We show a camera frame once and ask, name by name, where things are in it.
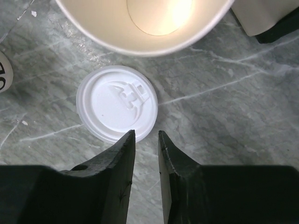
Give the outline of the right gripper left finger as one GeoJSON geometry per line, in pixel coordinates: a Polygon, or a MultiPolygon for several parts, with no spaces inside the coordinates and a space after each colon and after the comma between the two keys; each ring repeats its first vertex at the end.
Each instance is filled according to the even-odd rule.
{"type": "Polygon", "coordinates": [[[3,224],[124,224],[135,162],[135,132],[71,170],[0,167],[3,224]]]}

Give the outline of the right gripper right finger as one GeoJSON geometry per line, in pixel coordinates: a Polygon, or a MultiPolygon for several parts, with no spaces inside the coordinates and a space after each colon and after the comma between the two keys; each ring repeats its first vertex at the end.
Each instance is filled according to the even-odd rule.
{"type": "Polygon", "coordinates": [[[282,165],[201,165],[158,133],[166,224],[296,224],[299,172],[282,165]]]}

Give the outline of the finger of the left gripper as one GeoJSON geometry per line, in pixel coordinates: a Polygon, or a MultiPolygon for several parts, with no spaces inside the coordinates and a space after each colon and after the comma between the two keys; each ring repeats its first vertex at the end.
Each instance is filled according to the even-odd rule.
{"type": "Polygon", "coordinates": [[[249,35],[246,28],[243,26],[243,23],[241,22],[239,16],[235,13],[233,9],[231,9],[230,11],[234,15],[234,18],[241,25],[246,35],[250,37],[255,37],[260,44],[273,43],[278,39],[299,29],[298,7],[286,16],[284,16],[282,19],[280,19],[273,27],[257,35],[249,35]]]}

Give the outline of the white paper cup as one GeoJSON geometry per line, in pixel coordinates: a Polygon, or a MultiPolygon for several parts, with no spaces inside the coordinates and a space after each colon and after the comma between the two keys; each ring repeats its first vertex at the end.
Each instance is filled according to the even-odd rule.
{"type": "Polygon", "coordinates": [[[156,57],[203,38],[231,0],[59,0],[65,16],[99,45],[128,56],[156,57]]]}

